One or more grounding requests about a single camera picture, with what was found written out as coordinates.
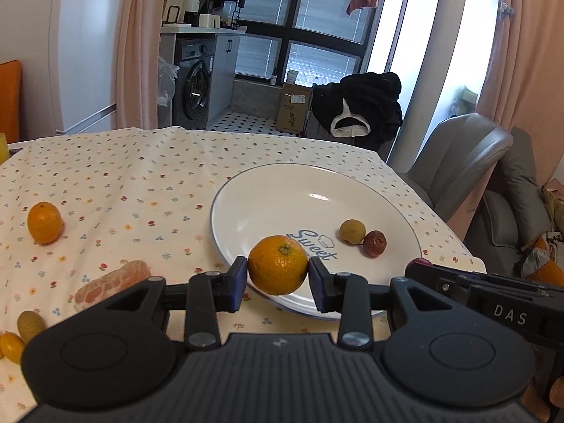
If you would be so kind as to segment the person's right hand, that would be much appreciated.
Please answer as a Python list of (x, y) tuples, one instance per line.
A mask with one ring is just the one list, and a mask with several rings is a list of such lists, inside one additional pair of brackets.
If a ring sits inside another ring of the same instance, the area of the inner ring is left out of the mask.
[(520, 403), (539, 422), (562, 422), (563, 352), (533, 346), (535, 373)]

